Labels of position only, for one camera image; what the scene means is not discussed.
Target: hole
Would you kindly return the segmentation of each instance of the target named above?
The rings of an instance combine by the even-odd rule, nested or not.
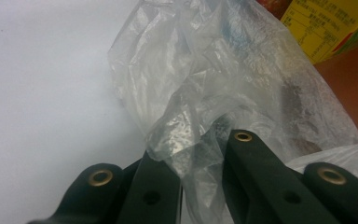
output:
[[[109,170],[95,171],[89,176],[89,184],[93,187],[100,187],[109,183],[113,179],[113,174]]]
[[[160,196],[158,192],[155,191],[148,191],[147,193],[145,193],[144,195],[144,202],[152,205],[152,204],[156,204],[158,203],[160,200]]]
[[[289,203],[301,203],[300,196],[298,196],[296,193],[294,193],[292,191],[286,191],[283,194],[283,198],[285,201],[287,201]]]
[[[331,168],[327,168],[327,167],[319,168],[318,175],[321,177],[321,179],[331,184],[344,185],[345,183],[347,183],[347,179],[345,178],[345,176],[343,176],[338,171],[333,170]]]
[[[248,133],[236,133],[234,136],[238,141],[242,142],[249,142],[252,140],[252,136]]]

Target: label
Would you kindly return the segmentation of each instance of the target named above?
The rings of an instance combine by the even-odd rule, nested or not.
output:
[[[358,30],[358,0],[293,0],[281,21],[317,63],[334,55]]]

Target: brass grommet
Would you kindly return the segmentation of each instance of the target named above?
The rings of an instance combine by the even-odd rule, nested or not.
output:
[[[248,133],[236,133],[234,137],[238,141],[242,141],[242,142],[250,142],[252,140],[252,136]]]
[[[98,179],[98,175],[104,175],[103,179]],[[113,174],[110,170],[99,170],[95,171],[89,176],[89,184],[93,187],[103,186],[113,179]]]
[[[335,185],[344,185],[347,183],[347,178],[345,178],[345,176],[343,176],[336,170],[327,167],[319,168],[318,175],[321,177],[321,179]]]

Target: black plastic part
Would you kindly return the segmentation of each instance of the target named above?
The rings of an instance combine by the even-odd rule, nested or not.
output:
[[[358,224],[357,177],[336,165],[317,162],[306,167],[303,182],[341,223]]]
[[[240,141],[235,136],[237,133],[251,136],[251,140]],[[234,211],[232,208],[239,203],[227,197],[229,191],[225,184],[228,208],[236,224],[339,223],[254,133],[231,132],[225,161],[227,168],[232,169],[249,198],[248,209],[243,203],[242,212]]]
[[[139,164],[117,224],[178,224],[182,207],[179,177],[147,152]]]
[[[101,186],[92,186],[94,172],[107,170],[112,179]],[[107,178],[95,176],[97,181]],[[121,187],[123,171],[115,165],[97,164],[87,168],[66,191],[54,215],[30,224],[105,224],[114,223],[123,203],[125,190]]]

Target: white surface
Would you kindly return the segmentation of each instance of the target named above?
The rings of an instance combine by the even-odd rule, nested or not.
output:
[[[0,224],[50,216],[92,164],[142,157],[106,59],[136,3],[0,1]]]

